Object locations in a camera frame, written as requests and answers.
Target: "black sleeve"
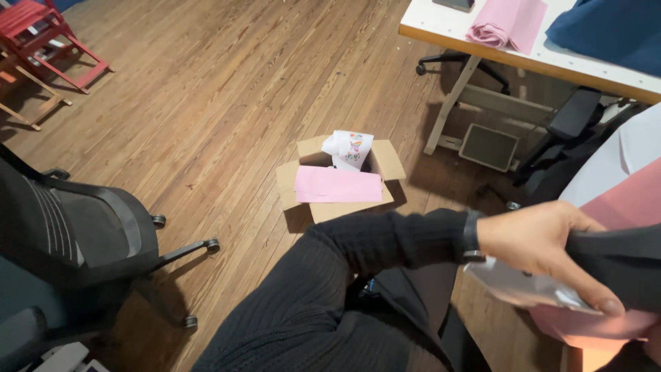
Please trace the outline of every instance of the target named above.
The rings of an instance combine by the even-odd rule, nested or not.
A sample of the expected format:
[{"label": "black sleeve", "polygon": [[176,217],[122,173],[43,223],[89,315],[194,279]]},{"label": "black sleeve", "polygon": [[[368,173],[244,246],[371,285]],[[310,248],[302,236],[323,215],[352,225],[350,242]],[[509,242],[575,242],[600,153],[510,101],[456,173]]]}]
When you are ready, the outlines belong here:
[{"label": "black sleeve", "polygon": [[642,341],[628,342],[613,360],[597,372],[661,372],[661,367],[645,354],[643,344]]},{"label": "black sleeve", "polygon": [[[231,311],[193,371],[240,363],[247,357],[242,352],[246,345],[252,350],[273,349],[277,355],[279,349],[299,347],[286,343],[308,342],[313,334],[333,332],[354,274],[368,277],[396,266],[416,268],[453,260],[453,241],[463,237],[466,216],[453,210],[431,216],[361,213],[310,226]],[[289,335],[286,341],[284,334]],[[268,353],[255,354],[251,358]]]}]

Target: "wooden floor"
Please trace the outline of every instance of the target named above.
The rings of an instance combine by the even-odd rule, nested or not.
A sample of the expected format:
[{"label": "wooden floor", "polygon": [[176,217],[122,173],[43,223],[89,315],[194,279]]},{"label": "wooden floor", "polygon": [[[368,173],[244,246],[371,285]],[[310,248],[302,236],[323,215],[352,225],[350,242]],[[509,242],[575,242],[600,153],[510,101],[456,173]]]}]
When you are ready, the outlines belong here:
[{"label": "wooden floor", "polygon": [[[274,185],[276,167],[296,159],[297,140],[334,129],[389,138],[408,175],[403,213],[502,210],[473,191],[486,181],[506,189],[503,175],[449,150],[422,153],[459,66],[415,74],[417,59],[439,48],[397,35],[407,5],[88,0],[65,13],[118,72],[89,96],[63,91],[73,106],[46,120],[42,132],[5,127],[0,139],[37,169],[60,166],[75,181],[121,187],[167,215],[161,253],[212,236],[222,245],[215,256],[194,254],[155,278],[182,313],[185,302],[198,316],[199,330],[173,330],[132,296],[113,332],[116,357],[105,358],[113,371],[189,370],[227,314],[311,223],[305,209],[282,212]],[[556,99],[557,81],[499,68],[515,95]],[[497,87],[482,73],[471,83]],[[463,136],[470,122],[504,119],[462,105],[447,129]],[[494,372],[559,370],[559,343],[474,281],[459,275],[453,301]]]}]

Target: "cardboard box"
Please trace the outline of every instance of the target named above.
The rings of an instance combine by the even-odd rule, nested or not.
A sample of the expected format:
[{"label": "cardboard box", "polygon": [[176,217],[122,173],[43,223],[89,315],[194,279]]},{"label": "cardboard box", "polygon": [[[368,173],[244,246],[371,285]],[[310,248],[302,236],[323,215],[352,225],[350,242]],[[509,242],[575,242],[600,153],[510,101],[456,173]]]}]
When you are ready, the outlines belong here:
[{"label": "cardboard box", "polygon": [[[297,142],[299,159],[281,165],[276,169],[280,202],[284,210],[292,209],[302,204],[296,201],[296,192],[293,190],[299,165],[314,165],[319,167],[332,165],[331,156],[321,151],[321,144],[328,137],[318,136]],[[394,201],[393,196],[385,186],[385,182],[394,179],[404,179],[406,178],[406,174],[404,173],[402,163],[399,161],[399,156],[390,141],[374,140],[366,163],[371,167],[372,173],[377,173],[381,176],[383,200],[380,202],[359,203],[303,203],[310,206],[312,219],[316,223]]]}]

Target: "pink fabric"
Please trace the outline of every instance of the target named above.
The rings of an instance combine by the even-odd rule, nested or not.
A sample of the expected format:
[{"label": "pink fabric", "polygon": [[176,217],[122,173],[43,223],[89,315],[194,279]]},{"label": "pink fabric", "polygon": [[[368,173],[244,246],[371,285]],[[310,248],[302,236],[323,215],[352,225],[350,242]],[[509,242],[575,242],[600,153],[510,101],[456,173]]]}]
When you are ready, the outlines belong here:
[{"label": "pink fabric", "polygon": [[[661,158],[581,207],[610,230],[661,223]],[[618,319],[565,308],[538,305],[530,310],[539,329],[576,348],[617,351],[624,343],[644,338],[659,315],[630,310]]]},{"label": "pink fabric", "polygon": [[530,55],[548,5],[542,0],[486,0],[466,39]]},{"label": "pink fabric", "polygon": [[301,165],[293,186],[299,203],[383,201],[381,176]]}]

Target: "red wooden chair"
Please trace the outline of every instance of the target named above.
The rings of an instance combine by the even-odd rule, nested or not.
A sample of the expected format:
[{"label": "red wooden chair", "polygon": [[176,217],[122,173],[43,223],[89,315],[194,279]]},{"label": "red wooden chair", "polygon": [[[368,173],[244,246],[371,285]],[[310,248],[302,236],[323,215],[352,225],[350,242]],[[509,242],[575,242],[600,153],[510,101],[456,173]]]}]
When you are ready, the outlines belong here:
[{"label": "red wooden chair", "polygon": [[[0,41],[14,52],[24,64],[34,71],[36,75],[43,75],[30,59],[39,62],[45,68],[55,72],[69,84],[89,94],[85,87],[90,84],[104,70],[114,72],[107,62],[97,57],[91,50],[87,49],[76,36],[69,25],[64,21],[62,15],[53,5],[52,0],[45,0],[45,5],[33,0],[20,0],[18,3],[0,11]],[[38,34],[32,34],[28,28],[35,26],[41,28]],[[97,61],[97,64],[84,76],[73,80],[62,71],[55,68],[49,61],[44,60],[37,51],[48,46],[48,42],[62,35],[71,44],[61,48],[49,61],[54,61],[67,55],[74,48],[80,53],[86,53]]]}]

